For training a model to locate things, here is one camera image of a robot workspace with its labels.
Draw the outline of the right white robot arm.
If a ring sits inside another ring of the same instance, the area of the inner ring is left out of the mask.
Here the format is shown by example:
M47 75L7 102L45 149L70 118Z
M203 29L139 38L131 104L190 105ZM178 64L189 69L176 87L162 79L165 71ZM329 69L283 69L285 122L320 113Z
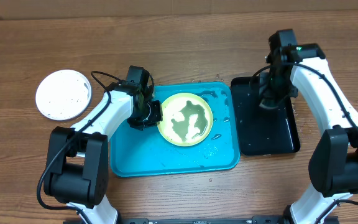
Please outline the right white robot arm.
M318 44L270 44L259 105L275 109L302 94L321 132L309 161L310 186L286 208L282 223L323 223L358 194L358 112L335 82Z

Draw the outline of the yellow plate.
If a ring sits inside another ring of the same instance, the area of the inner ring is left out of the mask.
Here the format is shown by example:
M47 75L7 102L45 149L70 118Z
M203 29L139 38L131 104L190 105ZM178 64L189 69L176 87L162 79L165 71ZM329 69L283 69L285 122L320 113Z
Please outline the yellow plate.
M213 127L213 113L202 97L177 93L162 103L163 118L157 127L168 142L181 147L194 146L206 139Z

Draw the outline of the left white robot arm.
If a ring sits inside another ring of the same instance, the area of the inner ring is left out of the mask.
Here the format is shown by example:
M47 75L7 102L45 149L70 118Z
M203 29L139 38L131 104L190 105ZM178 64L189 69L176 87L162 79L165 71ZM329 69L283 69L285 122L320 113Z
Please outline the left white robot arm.
M154 93L155 86L146 83L112 83L80 122L56 127L37 186L39 204L49 210L74 210L84 223L117 223L119 212L106 196L108 142L124 122L143 130L161 121L161 103Z

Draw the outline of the pink speckled plate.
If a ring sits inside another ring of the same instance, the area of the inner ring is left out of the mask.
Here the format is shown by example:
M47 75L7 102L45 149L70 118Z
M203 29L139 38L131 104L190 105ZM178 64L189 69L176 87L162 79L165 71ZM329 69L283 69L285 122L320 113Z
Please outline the pink speckled plate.
M91 96L91 84L82 73L58 70L41 81L35 93L35 104L48 119L64 121L84 112Z

